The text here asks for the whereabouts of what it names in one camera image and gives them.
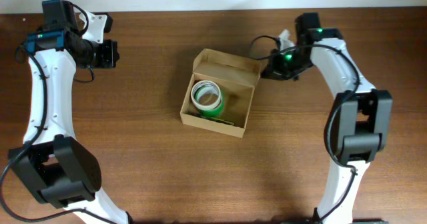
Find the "cardboard box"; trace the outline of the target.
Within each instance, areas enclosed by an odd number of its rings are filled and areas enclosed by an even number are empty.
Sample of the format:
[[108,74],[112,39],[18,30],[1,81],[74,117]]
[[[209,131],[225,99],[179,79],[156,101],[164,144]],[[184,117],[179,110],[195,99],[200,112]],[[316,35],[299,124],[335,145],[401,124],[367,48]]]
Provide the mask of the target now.
[[[260,71],[259,61],[204,49],[193,61],[191,78],[179,113],[181,122],[184,125],[242,138]],[[191,89],[195,83],[203,80],[213,81],[219,86],[224,95],[224,109],[217,118],[232,121],[234,126],[200,118],[203,114],[191,101]]]

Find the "green tape roll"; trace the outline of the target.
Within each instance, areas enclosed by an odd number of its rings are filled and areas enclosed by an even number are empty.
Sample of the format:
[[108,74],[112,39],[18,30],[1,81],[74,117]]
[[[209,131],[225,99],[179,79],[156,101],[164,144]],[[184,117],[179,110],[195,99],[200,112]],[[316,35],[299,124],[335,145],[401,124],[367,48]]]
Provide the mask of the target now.
[[211,111],[202,111],[202,110],[199,110],[197,108],[196,109],[199,112],[201,112],[203,115],[206,115],[208,117],[217,117],[218,115],[220,115],[220,113],[224,109],[224,95],[223,94],[222,94],[222,97],[223,97],[222,103],[217,108],[215,108],[214,110],[211,110]]

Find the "white masking tape roll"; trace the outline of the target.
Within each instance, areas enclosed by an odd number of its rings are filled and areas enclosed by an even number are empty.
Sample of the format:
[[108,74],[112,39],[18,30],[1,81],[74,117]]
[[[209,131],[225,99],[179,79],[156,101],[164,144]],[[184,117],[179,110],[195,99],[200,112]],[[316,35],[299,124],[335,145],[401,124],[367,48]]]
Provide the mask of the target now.
[[202,111],[214,110],[222,103],[222,99],[222,91],[213,81],[198,81],[191,89],[191,100]]

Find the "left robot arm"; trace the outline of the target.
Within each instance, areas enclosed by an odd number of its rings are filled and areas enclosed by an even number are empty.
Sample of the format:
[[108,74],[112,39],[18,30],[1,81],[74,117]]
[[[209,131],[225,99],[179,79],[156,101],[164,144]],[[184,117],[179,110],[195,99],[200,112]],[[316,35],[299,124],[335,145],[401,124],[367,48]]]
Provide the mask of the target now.
[[103,190],[96,157],[75,136],[72,87],[77,69],[111,69],[117,42],[104,35],[113,20],[65,0],[42,3],[43,25],[19,46],[32,74],[31,111],[20,148],[10,149],[12,171],[40,204],[86,223],[131,223]]

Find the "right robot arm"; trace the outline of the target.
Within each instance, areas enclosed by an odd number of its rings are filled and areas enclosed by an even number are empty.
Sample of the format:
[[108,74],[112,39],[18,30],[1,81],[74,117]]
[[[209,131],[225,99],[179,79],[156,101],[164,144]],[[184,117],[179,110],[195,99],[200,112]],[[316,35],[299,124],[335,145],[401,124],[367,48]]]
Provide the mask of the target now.
[[353,223],[362,178],[386,146],[393,99],[363,76],[340,31],[322,27],[317,13],[298,16],[295,28],[295,42],[288,31],[275,39],[261,77],[296,80],[311,67],[322,74],[334,97],[324,127],[330,168],[322,200],[308,223]]

